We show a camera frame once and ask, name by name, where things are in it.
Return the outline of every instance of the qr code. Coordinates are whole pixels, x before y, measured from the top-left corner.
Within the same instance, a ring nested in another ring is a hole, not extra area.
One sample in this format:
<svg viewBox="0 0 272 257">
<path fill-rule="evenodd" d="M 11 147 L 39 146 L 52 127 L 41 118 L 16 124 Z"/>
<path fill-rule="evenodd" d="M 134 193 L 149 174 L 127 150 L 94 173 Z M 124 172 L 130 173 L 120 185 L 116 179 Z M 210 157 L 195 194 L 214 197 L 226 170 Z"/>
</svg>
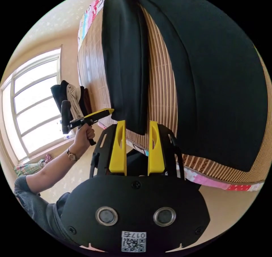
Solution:
<svg viewBox="0 0 272 257">
<path fill-rule="evenodd" d="M 146 252 L 146 233 L 122 232 L 122 252 Z"/>
</svg>

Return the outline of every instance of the watch face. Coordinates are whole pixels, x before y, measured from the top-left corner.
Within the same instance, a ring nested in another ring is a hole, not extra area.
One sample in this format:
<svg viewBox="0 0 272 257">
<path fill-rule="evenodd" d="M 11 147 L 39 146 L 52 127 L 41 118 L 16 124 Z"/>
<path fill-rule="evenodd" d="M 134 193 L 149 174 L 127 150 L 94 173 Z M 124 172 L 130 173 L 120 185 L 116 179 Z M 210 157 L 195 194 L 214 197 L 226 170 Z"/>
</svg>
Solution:
<svg viewBox="0 0 272 257">
<path fill-rule="evenodd" d="M 74 161 L 76 159 L 76 156 L 74 154 L 70 154 L 69 158 L 70 158 L 71 161 Z"/>
</svg>

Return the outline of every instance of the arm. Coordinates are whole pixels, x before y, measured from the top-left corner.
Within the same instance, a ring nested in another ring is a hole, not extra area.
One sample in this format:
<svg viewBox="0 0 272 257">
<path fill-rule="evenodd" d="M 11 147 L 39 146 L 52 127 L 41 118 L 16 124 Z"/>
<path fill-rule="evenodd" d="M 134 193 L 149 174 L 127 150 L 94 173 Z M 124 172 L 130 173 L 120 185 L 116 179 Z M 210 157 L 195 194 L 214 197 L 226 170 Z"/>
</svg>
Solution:
<svg viewBox="0 0 272 257">
<path fill-rule="evenodd" d="M 79 159 L 89 148 L 88 139 L 93 139 L 95 136 L 92 127 L 87 124 L 77 130 L 74 143 L 69 147 L 69 151 L 75 154 Z M 72 168 L 76 161 L 71 161 L 67 155 L 67 151 L 49 162 L 39 172 L 26 176 L 26 182 L 32 193 L 38 194 L 53 187 L 59 182 Z"/>
</svg>

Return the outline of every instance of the bed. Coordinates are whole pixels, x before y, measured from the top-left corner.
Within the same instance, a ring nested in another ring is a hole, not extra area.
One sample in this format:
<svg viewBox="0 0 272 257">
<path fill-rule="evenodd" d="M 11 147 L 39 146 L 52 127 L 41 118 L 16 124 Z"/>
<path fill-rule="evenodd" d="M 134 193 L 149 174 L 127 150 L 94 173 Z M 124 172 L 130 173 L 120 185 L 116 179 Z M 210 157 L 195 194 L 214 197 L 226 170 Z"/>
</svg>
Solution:
<svg viewBox="0 0 272 257">
<path fill-rule="evenodd" d="M 93 111 L 110 108 L 101 41 L 104 0 L 94 0 L 84 13 L 78 32 L 78 72 L 81 84 L 89 90 Z M 177 90 L 169 53 L 149 13 L 142 7 L 148 26 L 149 87 L 148 120 L 157 121 L 177 134 Z M 263 186 L 272 161 L 272 84 L 267 68 L 257 52 L 267 86 L 268 115 L 263 141 L 249 172 L 235 170 L 216 161 L 183 154 L 183 167 L 188 180 L 223 190 L 257 191 Z M 106 128 L 116 123 L 106 117 L 98 123 Z M 126 131 L 127 144 L 148 156 L 148 134 Z"/>
</svg>

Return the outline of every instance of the window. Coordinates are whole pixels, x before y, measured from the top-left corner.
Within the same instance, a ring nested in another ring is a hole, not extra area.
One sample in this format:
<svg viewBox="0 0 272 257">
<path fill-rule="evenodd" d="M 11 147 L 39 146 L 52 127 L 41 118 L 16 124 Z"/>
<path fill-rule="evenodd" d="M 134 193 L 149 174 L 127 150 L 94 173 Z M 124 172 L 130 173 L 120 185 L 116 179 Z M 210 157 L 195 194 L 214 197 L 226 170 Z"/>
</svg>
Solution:
<svg viewBox="0 0 272 257">
<path fill-rule="evenodd" d="M 64 141 L 61 115 L 50 89 L 60 84 L 60 51 L 23 64 L 2 90 L 5 132 L 18 162 Z"/>
</svg>

